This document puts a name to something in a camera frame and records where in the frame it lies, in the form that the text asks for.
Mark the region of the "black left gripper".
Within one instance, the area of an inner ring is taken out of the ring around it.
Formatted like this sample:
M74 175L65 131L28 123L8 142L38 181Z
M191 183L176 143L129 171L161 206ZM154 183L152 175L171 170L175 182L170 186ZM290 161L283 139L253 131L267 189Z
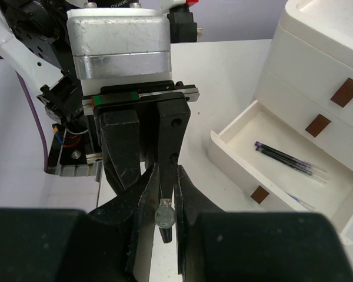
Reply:
M182 142L191 110L199 98L195 85L171 80L104 86L82 100L88 122L91 153L103 162L114 191L126 191L141 175L140 162L157 163L159 207L171 206ZM162 241L172 241L172 230L161 229Z

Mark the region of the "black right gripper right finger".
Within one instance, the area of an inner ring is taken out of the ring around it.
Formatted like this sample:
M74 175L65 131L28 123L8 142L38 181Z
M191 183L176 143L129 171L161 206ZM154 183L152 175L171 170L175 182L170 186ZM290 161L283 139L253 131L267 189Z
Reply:
M225 212L182 166L174 192L184 281L353 281L340 239L319 213Z

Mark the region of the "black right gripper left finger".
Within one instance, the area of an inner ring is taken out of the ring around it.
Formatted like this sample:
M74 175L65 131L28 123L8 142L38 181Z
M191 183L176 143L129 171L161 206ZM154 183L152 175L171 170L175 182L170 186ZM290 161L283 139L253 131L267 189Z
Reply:
M0 208L0 281L148 281L159 168L86 213Z

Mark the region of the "green gel pen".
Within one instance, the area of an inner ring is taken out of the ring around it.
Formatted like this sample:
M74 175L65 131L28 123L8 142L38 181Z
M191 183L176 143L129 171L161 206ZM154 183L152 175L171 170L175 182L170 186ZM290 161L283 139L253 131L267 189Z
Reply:
M175 223L175 211L171 206L160 206L155 212L155 223L161 229L169 229Z

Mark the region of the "black gel pen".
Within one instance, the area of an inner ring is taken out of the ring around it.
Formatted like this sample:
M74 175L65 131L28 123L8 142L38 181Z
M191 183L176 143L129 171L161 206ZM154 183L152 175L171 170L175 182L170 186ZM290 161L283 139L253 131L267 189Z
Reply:
M307 168L302 167L302 164L298 164L297 162L292 161L292 160L287 160L287 159L285 159L281 156L278 156L275 153L272 153L268 150L261 149L260 147L256 147L255 150L257 152L262 153L263 155L266 155L266 156L276 160L277 162L282 163L283 165L286 165L286 166L298 171L299 173L302 173L305 176L308 176L308 177L320 182L320 183L323 183L323 184L328 183L328 180L326 178L321 177L317 174L314 174L312 171L308 170Z

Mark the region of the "purple gel pen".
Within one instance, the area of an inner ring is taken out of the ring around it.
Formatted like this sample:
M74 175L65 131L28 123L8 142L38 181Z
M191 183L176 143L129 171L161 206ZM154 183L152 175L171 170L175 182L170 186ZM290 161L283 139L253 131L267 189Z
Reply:
M277 150L277 149L275 149L273 147L270 147L270 146L268 146L266 144L263 144L261 142L256 141L254 146L255 146L255 148L256 147L260 147L261 149L268 150L268 151L270 151L272 153L275 153L276 155L281 156L281 157L283 157L283 158L285 158L287 160L292 160L292 161L297 162L298 164L302 164L302 167L307 168L308 170L312 171L314 174L317 174L317 175L319 175L321 177L324 177L327 174L327 171L324 170L321 167L318 167L318 166L313 165L312 163L300 160L300 159L298 159L296 157L288 155L288 154L286 154L286 153L284 153L282 151L279 151L279 150Z

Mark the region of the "blue gel pen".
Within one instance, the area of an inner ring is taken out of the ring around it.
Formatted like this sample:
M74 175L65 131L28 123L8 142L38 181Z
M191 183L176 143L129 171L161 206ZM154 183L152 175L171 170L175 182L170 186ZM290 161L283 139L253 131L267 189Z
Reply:
M301 198L296 197L289 193L282 195L282 200L292 209L298 212L314 212L316 208L311 204L303 201Z

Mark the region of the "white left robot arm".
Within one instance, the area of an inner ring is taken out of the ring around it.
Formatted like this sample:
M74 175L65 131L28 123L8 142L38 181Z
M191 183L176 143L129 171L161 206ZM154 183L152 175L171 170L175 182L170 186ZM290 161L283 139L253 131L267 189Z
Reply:
M182 141L198 98L195 85L172 79L171 46L198 39L193 1L0 1L0 55L24 78L39 75L31 59L61 72L38 85L49 117L79 135L122 194L140 164L160 167L156 225L165 243L175 223L171 197Z

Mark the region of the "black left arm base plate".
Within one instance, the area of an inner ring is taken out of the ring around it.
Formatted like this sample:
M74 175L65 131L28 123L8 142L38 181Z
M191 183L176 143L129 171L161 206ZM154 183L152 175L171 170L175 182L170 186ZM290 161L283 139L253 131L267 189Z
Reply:
M52 132L45 172L61 177L93 177L99 182L102 163L100 159L93 162L87 158L91 153L88 130L73 132L54 123Z

